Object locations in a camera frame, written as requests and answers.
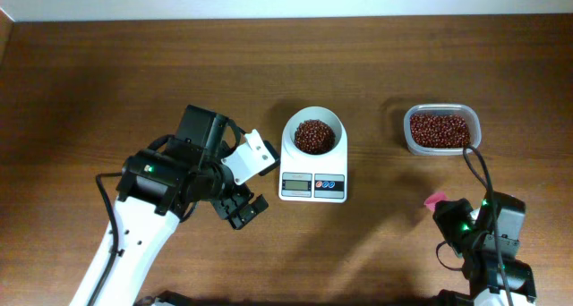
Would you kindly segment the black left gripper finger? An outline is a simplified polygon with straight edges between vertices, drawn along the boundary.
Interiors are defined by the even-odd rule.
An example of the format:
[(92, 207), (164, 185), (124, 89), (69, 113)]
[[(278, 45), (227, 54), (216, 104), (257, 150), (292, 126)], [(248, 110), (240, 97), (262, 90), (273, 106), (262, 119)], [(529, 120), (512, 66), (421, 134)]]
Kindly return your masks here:
[(252, 203), (247, 203), (234, 212), (229, 218), (229, 223), (234, 230), (241, 230), (268, 207), (269, 204), (264, 196), (259, 195)]
[(233, 193), (221, 200), (213, 200), (212, 206), (221, 219), (229, 219), (245, 208), (252, 197), (253, 194), (249, 191)]

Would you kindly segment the pink measuring scoop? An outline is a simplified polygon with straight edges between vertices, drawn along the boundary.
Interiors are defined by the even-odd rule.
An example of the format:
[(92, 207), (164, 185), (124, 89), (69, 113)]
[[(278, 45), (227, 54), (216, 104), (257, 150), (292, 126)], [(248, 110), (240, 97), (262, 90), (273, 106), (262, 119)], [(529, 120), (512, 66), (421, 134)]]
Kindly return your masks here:
[(442, 192), (435, 192), (434, 194), (432, 194), (431, 196), (429, 196), (425, 201), (424, 201), (424, 205), (431, 211), (434, 212), (436, 209), (436, 205), (440, 202), (443, 201), (448, 201), (449, 198), (448, 196)]

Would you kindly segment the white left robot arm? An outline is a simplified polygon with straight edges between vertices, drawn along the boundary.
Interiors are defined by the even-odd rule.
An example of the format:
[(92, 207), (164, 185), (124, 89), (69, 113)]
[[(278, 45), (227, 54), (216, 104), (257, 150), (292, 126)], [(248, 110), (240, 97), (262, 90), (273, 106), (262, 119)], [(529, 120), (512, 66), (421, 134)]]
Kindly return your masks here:
[(152, 141), (114, 174), (116, 200), (100, 193), (109, 224), (72, 303), (134, 304), (155, 258), (199, 202), (209, 202), (222, 220), (242, 229), (268, 206), (247, 181), (279, 161), (257, 131), (189, 105), (176, 133)]

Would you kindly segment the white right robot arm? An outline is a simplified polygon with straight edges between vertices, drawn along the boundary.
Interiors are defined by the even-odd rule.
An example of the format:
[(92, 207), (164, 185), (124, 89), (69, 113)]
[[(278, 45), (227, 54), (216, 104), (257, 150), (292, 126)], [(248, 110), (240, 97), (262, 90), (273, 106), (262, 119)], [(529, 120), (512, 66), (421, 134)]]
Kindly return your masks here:
[(464, 263), (458, 268), (470, 293), (442, 290), (433, 305), (534, 305), (533, 270), (517, 259), (526, 204), (495, 192), (474, 209), (466, 199), (436, 200), (433, 220), (447, 244)]

